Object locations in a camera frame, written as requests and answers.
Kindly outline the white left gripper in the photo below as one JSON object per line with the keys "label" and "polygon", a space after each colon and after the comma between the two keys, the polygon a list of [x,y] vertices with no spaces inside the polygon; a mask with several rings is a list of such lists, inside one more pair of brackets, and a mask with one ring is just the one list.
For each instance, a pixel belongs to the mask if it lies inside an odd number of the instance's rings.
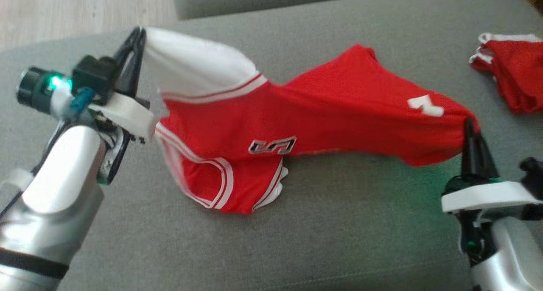
{"label": "white left gripper", "polygon": [[114,54],[120,67],[117,92],[105,105],[88,106],[99,132],[111,134],[121,129],[142,142],[152,141],[157,121],[153,113],[135,99],[146,41],[145,28],[136,27]]}

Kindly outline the red shorts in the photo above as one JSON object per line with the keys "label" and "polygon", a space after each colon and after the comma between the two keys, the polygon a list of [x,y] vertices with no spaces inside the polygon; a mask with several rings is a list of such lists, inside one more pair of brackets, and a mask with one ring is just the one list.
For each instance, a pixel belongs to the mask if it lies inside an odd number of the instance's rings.
{"label": "red shorts", "polygon": [[483,33],[478,41],[469,64],[493,76],[510,111],[543,112],[543,36]]}

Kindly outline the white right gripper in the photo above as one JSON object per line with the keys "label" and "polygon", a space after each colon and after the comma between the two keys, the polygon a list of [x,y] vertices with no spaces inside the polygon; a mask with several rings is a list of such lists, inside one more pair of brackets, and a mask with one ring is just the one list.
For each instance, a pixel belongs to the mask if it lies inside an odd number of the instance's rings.
{"label": "white right gripper", "polygon": [[446,184],[441,196],[442,212],[543,206],[543,200],[521,183],[491,180],[499,178],[487,141],[476,130],[473,119],[465,119],[461,175],[452,177]]}

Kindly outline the red jersey with white sleeves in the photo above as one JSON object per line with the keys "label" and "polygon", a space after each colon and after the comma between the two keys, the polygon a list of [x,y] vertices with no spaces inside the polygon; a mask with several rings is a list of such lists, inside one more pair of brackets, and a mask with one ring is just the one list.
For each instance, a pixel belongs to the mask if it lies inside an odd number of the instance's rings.
{"label": "red jersey with white sleeves", "polygon": [[386,70],[355,44],[286,84],[226,44],[147,28],[144,61],[167,115],[155,134],[180,190],[207,209],[252,214],[288,175],[284,158],[358,151],[415,167],[458,155],[467,107]]}

